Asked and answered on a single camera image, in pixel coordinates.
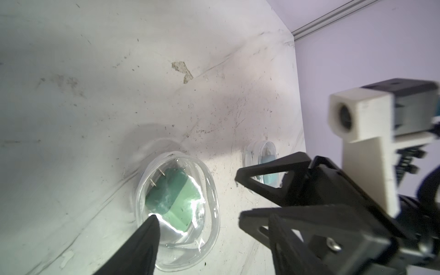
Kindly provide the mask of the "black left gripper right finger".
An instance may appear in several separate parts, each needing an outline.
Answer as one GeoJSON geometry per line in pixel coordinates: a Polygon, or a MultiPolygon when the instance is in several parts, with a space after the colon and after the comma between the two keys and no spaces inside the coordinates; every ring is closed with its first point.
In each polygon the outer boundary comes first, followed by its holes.
{"type": "Polygon", "coordinates": [[[288,228],[278,215],[269,217],[269,243],[277,275],[330,275],[332,271],[288,228]]]}

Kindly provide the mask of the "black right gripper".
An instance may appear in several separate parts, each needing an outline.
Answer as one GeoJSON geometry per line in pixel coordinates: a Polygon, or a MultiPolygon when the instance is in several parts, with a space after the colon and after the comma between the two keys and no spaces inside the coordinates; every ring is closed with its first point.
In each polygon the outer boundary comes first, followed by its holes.
{"type": "Polygon", "coordinates": [[[440,171],[433,170],[415,198],[399,196],[400,214],[387,215],[328,158],[311,163],[304,152],[241,168],[235,181],[281,206],[242,212],[239,227],[269,246],[269,216],[299,231],[336,275],[404,275],[409,266],[440,268],[440,171]],[[293,206],[304,188],[307,206],[293,206]]]}

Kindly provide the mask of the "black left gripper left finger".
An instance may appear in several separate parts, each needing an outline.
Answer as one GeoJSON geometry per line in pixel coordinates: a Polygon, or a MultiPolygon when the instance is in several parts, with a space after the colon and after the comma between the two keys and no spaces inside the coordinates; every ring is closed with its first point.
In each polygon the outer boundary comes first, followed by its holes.
{"type": "Polygon", "coordinates": [[[148,219],[95,273],[97,275],[152,275],[160,240],[159,221],[148,219]]]}

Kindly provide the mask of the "teal wall charger plug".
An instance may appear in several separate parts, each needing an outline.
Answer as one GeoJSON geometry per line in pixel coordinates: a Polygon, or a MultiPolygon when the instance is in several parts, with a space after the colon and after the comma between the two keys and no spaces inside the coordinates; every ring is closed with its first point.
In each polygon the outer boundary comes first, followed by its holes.
{"type": "MultiPolygon", "coordinates": [[[[266,163],[270,163],[274,160],[276,160],[275,155],[264,155],[261,157],[261,164],[265,165],[266,163]]],[[[261,183],[273,188],[279,188],[280,173],[274,173],[274,169],[272,168],[272,165],[270,165],[269,167],[270,167],[269,170],[265,170],[264,173],[259,176],[261,183]]]]}

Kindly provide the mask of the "mint green dual usb charger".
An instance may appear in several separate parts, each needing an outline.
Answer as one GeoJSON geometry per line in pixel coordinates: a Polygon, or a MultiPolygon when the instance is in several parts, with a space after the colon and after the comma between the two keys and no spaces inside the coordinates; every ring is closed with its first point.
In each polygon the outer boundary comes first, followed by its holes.
{"type": "Polygon", "coordinates": [[[168,168],[146,194],[145,207],[170,229],[184,233],[191,225],[198,227],[205,202],[194,177],[182,168],[168,168]]]}

